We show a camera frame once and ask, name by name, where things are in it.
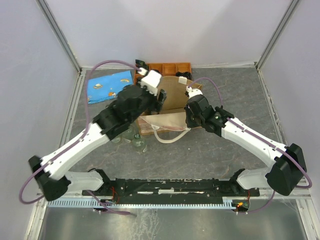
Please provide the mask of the burlap canvas tote bag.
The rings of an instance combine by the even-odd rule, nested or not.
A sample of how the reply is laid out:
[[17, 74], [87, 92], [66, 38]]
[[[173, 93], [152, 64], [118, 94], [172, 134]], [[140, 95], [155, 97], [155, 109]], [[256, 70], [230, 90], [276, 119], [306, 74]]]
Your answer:
[[[167, 93], [167, 98], [164, 101], [164, 104], [162, 106], [161, 111], [159, 112], [159, 114], [157, 113], [143, 113], [141, 116], [149, 116], [149, 115], [168, 115], [168, 114], [184, 114], [184, 120], [186, 122], [186, 112], [184, 107], [187, 104], [187, 101], [189, 99], [189, 97], [185, 94], [186, 92], [186, 87], [188, 85], [192, 85], [192, 87], [194, 89], [199, 89], [202, 90], [203, 85], [199, 84], [199, 83], [195, 83], [190, 79], [187, 79], [185, 77], [177, 77], [177, 76], [164, 76], [161, 79], [161, 82], [159, 84], [159, 89], [163, 89], [166, 91]], [[174, 143], [178, 140], [180, 140], [182, 137], [184, 137], [191, 129], [187, 128], [186, 130], [182, 131], [182, 132], [177, 132], [178, 136], [176, 136], [173, 139], [162, 139], [159, 137], [159, 133], [157, 133], [155, 131], [155, 127], [153, 135], [155, 136], [155, 138], [163, 144], [171, 144]]]

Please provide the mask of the clear soda water bottle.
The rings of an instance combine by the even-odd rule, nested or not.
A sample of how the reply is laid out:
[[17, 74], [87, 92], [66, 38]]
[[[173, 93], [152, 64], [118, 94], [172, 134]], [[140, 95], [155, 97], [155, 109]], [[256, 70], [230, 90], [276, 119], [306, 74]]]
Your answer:
[[136, 133], [136, 128], [130, 125], [129, 128], [122, 133], [122, 138], [126, 143], [131, 143]]

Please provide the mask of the green soda water bottle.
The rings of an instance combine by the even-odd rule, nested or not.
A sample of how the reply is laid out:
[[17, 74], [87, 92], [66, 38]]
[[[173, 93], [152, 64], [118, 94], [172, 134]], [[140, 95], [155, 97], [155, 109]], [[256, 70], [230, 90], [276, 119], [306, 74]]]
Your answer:
[[139, 133], [134, 135], [132, 144], [137, 152], [145, 153], [147, 151], [146, 140]]

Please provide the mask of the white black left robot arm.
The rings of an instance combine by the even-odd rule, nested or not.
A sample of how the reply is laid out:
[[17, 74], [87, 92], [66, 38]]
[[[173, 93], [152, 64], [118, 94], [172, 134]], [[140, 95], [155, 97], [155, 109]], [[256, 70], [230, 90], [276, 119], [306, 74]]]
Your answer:
[[118, 93], [116, 100], [95, 116], [80, 134], [55, 152], [33, 156], [29, 165], [34, 178], [47, 201], [62, 197], [65, 193], [96, 191], [106, 195], [111, 181], [101, 169], [90, 172], [71, 172], [78, 161], [96, 148], [125, 132], [146, 110], [159, 112], [167, 97], [165, 90], [150, 93], [146, 87], [128, 85]]

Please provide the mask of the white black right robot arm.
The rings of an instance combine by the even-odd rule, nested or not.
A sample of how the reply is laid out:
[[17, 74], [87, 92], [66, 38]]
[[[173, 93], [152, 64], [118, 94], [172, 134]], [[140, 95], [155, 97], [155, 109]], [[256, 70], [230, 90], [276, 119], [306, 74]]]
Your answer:
[[188, 100], [184, 107], [187, 128], [201, 127], [208, 133], [230, 140], [246, 149], [264, 164], [264, 168], [245, 169], [229, 183], [231, 193], [242, 195], [249, 189], [270, 187], [289, 196], [307, 172], [303, 150], [297, 144], [287, 146], [252, 130], [233, 114], [220, 107], [212, 107], [203, 93], [187, 87]]

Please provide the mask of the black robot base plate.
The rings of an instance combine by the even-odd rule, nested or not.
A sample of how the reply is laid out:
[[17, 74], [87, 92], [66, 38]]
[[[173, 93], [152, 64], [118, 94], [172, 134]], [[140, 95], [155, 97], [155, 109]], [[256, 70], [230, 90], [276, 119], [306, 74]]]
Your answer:
[[123, 179], [109, 181], [93, 194], [111, 197], [116, 204], [221, 204], [224, 197], [260, 196], [259, 189], [246, 190], [235, 180], [209, 179]]

